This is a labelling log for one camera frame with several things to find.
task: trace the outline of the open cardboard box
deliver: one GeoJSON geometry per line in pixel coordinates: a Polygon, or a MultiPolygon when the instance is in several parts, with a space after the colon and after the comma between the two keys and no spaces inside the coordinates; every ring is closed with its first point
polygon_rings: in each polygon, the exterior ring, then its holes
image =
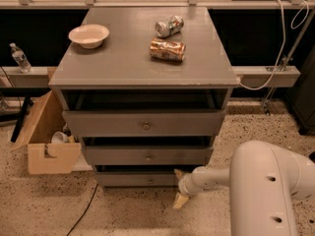
{"type": "Polygon", "coordinates": [[[60,174],[92,169],[81,153],[80,143],[50,143],[53,134],[62,131],[64,125],[62,108],[52,91],[34,102],[12,146],[12,150],[28,146],[29,174],[60,174]]]}

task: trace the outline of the gray countertop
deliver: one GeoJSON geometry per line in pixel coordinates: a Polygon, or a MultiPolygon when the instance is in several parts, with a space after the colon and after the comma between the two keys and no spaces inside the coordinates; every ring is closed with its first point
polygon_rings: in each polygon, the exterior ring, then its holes
{"type": "Polygon", "coordinates": [[[211,87],[233,88],[235,74],[206,8],[92,8],[83,24],[109,29],[101,47],[88,50],[72,43],[49,85],[52,88],[211,87]],[[186,44],[183,62],[152,58],[155,24],[173,15],[184,28],[167,40],[186,44]]]}

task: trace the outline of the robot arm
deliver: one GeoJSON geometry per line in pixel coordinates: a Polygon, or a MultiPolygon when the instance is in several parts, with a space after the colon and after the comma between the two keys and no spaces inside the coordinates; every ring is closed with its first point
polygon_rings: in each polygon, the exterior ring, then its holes
{"type": "Polygon", "coordinates": [[[315,195],[311,160],[260,141],[241,145],[229,169],[198,167],[176,175],[180,179],[175,208],[216,185],[229,187],[232,236],[297,236],[291,197],[315,195]]]}

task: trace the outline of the white bowl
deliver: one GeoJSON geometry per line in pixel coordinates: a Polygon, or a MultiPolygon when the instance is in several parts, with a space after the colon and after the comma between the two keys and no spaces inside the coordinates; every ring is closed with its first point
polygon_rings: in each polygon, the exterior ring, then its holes
{"type": "Polygon", "coordinates": [[[108,35],[109,30],[104,26],[83,25],[72,29],[69,33],[69,38],[84,48],[93,49],[99,47],[108,35]]]}

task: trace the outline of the water bottle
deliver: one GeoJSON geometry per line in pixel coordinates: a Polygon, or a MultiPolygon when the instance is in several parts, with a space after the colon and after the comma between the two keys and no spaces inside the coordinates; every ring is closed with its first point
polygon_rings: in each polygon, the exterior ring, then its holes
{"type": "Polygon", "coordinates": [[[24,74],[29,73],[32,66],[30,62],[28,61],[26,54],[15,43],[10,43],[10,47],[11,47],[11,55],[14,58],[14,60],[18,63],[19,67],[21,68],[21,72],[24,74]]]}

